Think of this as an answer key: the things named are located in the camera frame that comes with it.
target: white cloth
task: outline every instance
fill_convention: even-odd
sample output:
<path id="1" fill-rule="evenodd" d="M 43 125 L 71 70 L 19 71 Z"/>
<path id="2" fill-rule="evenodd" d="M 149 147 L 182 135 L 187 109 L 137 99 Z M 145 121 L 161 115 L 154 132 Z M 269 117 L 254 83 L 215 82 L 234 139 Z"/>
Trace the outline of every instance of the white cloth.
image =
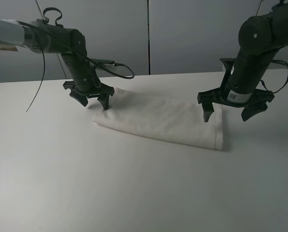
<path id="1" fill-rule="evenodd" d="M 110 97 L 110 108 L 97 111 L 93 121 L 139 136 L 222 149 L 221 106 L 214 104 L 214 110 L 205 123 L 199 104 L 115 88 L 114 96 Z"/>

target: white label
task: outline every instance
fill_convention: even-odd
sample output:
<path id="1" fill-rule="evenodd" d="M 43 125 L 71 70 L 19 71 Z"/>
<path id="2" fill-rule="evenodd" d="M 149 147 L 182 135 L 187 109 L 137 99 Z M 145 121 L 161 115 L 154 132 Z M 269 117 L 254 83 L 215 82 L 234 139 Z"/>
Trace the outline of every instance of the white label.
<path id="1" fill-rule="evenodd" d="M 246 103 L 250 99 L 251 95 L 252 93 L 240 94 L 231 90 L 227 97 L 227 100 L 232 103 Z"/>
<path id="2" fill-rule="evenodd" d="M 0 41 L 22 45 L 25 41 L 25 31 L 16 20 L 0 20 Z"/>
<path id="3" fill-rule="evenodd" d="M 234 72 L 234 65 L 232 66 L 232 69 L 231 69 L 231 75 L 233 74 Z"/>

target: cloth fold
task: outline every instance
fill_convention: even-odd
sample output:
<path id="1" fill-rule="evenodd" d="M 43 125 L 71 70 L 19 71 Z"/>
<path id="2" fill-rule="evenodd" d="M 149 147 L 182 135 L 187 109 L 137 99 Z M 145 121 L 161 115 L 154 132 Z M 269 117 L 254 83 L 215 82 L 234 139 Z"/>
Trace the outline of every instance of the cloth fold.
<path id="1" fill-rule="evenodd" d="M 143 137 L 222 149 L 221 106 L 214 104 L 210 120 L 202 106 L 115 88 L 110 108 L 99 110 L 93 121 L 105 127 Z"/>

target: table surface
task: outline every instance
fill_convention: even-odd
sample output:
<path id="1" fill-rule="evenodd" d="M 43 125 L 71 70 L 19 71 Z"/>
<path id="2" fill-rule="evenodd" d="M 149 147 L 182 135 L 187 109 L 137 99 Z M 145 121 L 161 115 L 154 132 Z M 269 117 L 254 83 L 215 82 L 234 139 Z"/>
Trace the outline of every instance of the table surface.
<path id="1" fill-rule="evenodd" d="M 196 102 L 223 72 L 103 78 Z M 277 89 L 286 70 L 268 70 Z M 224 149 L 94 124 L 63 80 L 0 84 L 0 232 L 288 231 L 288 85 L 247 122 L 223 107 Z"/>

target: black cable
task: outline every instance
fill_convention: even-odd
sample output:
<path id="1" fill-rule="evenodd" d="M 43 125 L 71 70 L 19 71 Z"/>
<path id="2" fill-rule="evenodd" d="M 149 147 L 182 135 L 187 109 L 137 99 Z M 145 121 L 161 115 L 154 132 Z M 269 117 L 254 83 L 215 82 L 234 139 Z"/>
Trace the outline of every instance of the black cable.
<path id="1" fill-rule="evenodd" d="M 285 61 L 283 61 L 283 60 L 273 60 L 272 63 L 285 65 L 285 66 L 287 66 L 287 69 L 288 69 L 288 63 L 285 62 Z M 265 86 L 265 83 L 264 83 L 263 80 L 261 80 L 261 84 L 263 85 L 263 87 L 264 87 L 267 91 L 269 91 L 269 90 L 267 89 L 267 87 Z M 287 84 L 288 84 L 288 75 L 287 75 L 287 79 L 286 79 L 285 84 L 284 84 L 278 91 L 273 92 L 273 93 L 278 93 L 278 92 L 281 91 Z"/>
<path id="2" fill-rule="evenodd" d="M 28 112 L 28 110 L 30 109 L 31 105 L 33 104 L 34 100 L 36 99 L 38 93 L 39 93 L 39 90 L 41 88 L 41 85 L 42 85 L 42 82 L 43 82 L 43 79 L 44 79 L 44 75 L 45 75 L 45 56 L 44 56 L 44 51 L 43 51 L 43 48 L 42 48 L 42 44 L 41 44 L 41 41 L 40 41 L 40 38 L 38 36 L 38 34 L 36 33 L 36 31 L 34 29 L 32 29 L 32 31 L 34 32 L 35 36 L 36 36 L 36 39 L 37 39 L 37 42 L 38 44 L 40 45 L 40 50 L 42 52 L 42 56 L 43 56 L 43 76 L 42 76 L 42 79 L 41 79 L 41 83 L 39 85 L 39 88 L 36 92 L 36 95 L 34 95 L 34 98 L 32 99 L 32 102 L 30 103 L 30 106 L 28 107 L 28 109 L 26 110 L 26 112 Z"/>
<path id="3" fill-rule="evenodd" d="M 20 22 L 18 21 L 20 25 L 23 25 L 23 26 L 26 26 L 26 27 L 29 27 L 29 28 L 32 28 L 32 29 L 35 29 L 35 30 L 38 30 L 38 31 L 41 31 L 42 33 L 46 34 L 46 35 L 49 35 L 50 37 L 52 37 L 53 39 L 57 40 L 59 43 L 61 43 L 62 45 L 64 45 L 66 48 L 68 48 L 70 51 L 76 53 L 77 55 L 81 56 L 82 58 L 88 60 L 89 62 L 93 63 L 94 65 L 96 65 L 97 67 L 101 68 L 102 70 L 106 71 L 107 73 L 111 74 L 111 75 L 114 75 L 114 76 L 117 76 L 117 77 L 120 77 L 120 78 L 123 78 L 123 79 L 132 79 L 134 78 L 135 74 L 134 72 L 131 70 L 131 68 L 129 68 L 127 65 L 125 64 L 119 64 L 119 63 L 116 63 L 114 64 L 115 66 L 123 66 L 125 68 L 127 68 L 131 73 L 132 73 L 132 76 L 122 76 L 122 75 L 119 75 L 115 72 L 112 72 L 108 69 L 106 69 L 105 67 L 103 67 L 102 65 L 98 64 L 97 62 L 93 61 L 92 59 L 88 58 L 87 56 L 83 55 L 82 53 L 78 52 L 77 50 L 75 50 L 74 48 L 70 47 L 69 45 L 67 45 L 66 43 L 64 43 L 60 38 L 56 37 L 55 35 L 52 35 L 51 33 L 45 31 L 45 30 L 42 30 L 34 25 L 31 25 L 29 23 L 24 23 L 24 22 Z"/>

